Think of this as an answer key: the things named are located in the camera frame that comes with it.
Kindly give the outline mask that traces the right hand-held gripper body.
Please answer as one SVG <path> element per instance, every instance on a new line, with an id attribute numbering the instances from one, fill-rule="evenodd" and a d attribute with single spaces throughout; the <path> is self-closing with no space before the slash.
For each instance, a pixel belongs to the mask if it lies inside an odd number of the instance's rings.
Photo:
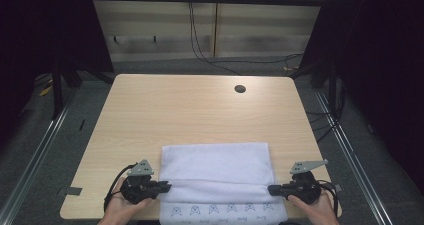
<path id="1" fill-rule="evenodd" d="M 292 180 L 288 184 L 283 185 L 284 197 L 288 198 L 293 195 L 308 205 L 316 202 L 321 194 L 321 188 L 312 174 L 312 170 L 327 163 L 327 159 L 295 162 L 290 170 Z"/>

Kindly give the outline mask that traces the person's right hand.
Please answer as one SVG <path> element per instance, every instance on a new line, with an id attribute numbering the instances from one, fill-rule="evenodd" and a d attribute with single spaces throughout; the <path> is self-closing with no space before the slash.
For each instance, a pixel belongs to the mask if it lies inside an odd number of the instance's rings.
<path id="1" fill-rule="evenodd" d="M 313 225 L 318 221 L 338 221 L 329 196 L 324 190 L 321 191 L 319 199 L 310 205 L 294 195 L 289 195 L 288 200 L 302 210 Z"/>

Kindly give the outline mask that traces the person's left hand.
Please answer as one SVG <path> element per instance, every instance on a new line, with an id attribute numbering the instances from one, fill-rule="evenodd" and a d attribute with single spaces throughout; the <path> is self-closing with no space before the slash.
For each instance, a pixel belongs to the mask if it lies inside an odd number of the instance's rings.
<path id="1" fill-rule="evenodd" d="M 125 200 L 119 192 L 123 182 L 124 178 L 121 177 L 113 189 L 112 198 L 102 219 L 129 222 L 135 215 L 150 207 L 154 203 L 154 200 L 151 198 L 144 199 L 138 204 L 132 204 Z"/>

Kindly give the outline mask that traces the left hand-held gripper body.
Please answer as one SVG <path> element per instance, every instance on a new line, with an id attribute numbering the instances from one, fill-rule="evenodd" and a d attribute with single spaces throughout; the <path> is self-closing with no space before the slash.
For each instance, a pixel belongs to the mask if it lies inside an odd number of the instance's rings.
<path id="1" fill-rule="evenodd" d="M 155 199 L 160 187 L 158 182 L 152 179 L 153 174 L 153 169 L 146 159 L 134 165 L 120 188 L 124 199 L 131 204 L 138 204 L 146 198 Z"/>

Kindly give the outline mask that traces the black curtain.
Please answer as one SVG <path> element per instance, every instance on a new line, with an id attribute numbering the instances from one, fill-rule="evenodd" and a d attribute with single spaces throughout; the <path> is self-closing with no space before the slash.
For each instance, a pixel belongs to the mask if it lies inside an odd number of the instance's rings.
<path id="1" fill-rule="evenodd" d="M 340 76 L 424 195 L 424 0 L 325 0 L 300 68 Z"/>
<path id="2" fill-rule="evenodd" d="M 52 75 L 55 58 L 113 82 L 93 0 L 0 0 L 0 149 L 17 130 L 36 78 Z"/>

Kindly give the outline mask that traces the white towel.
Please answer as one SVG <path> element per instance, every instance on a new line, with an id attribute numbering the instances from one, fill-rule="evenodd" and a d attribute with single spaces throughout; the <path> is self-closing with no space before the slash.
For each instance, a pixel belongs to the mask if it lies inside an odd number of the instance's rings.
<path id="1" fill-rule="evenodd" d="M 162 148 L 161 225 L 279 225 L 288 220 L 268 144 L 169 145 Z"/>

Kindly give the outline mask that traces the metal floor rail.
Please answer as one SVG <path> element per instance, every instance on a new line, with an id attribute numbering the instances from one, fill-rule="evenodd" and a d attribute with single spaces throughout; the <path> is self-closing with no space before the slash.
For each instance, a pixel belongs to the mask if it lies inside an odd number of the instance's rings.
<path id="1" fill-rule="evenodd" d="M 317 100 L 321 109 L 325 113 L 331 131 L 334 134 L 351 170 L 355 176 L 356 181 L 379 225 L 395 225 L 390 218 L 388 211 L 383 204 L 380 196 L 377 194 L 374 186 L 372 185 L 368 175 L 366 174 L 355 150 L 353 149 L 350 140 L 344 132 L 343 127 L 339 122 L 330 114 L 329 101 L 323 92 L 316 92 Z"/>
<path id="2" fill-rule="evenodd" d="M 26 197 L 28 191 L 41 169 L 42 163 L 47 156 L 55 137 L 60 130 L 65 118 L 67 117 L 69 107 L 72 104 L 77 92 L 73 91 L 64 102 L 64 106 L 55 119 L 49 123 L 49 127 L 39 142 L 34 155 L 29 160 L 25 170 L 20 175 L 19 180 L 6 200 L 5 205 L 0 210 L 0 225 L 12 225 L 13 221 Z"/>

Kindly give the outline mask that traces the black metal stand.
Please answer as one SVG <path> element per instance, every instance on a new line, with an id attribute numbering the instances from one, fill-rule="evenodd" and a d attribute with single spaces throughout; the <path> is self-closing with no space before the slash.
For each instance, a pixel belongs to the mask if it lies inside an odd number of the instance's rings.
<path id="1" fill-rule="evenodd" d="M 333 117 L 336 117 L 337 69 L 332 60 L 320 61 L 312 73 L 311 84 L 314 88 L 323 87 L 325 82 L 328 82 L 329 111 Z"/>
<path id="2" fill-rule="evenodd" d="M 52 88 L 54 98 L 53 120 L 55 120 L 64 109 L 62 80 L 65 80 L 66 84 L 71 88 L 77 88 L 82 84 L 77 68 L 71 62 L 55 58 L 52 63 Z"/>

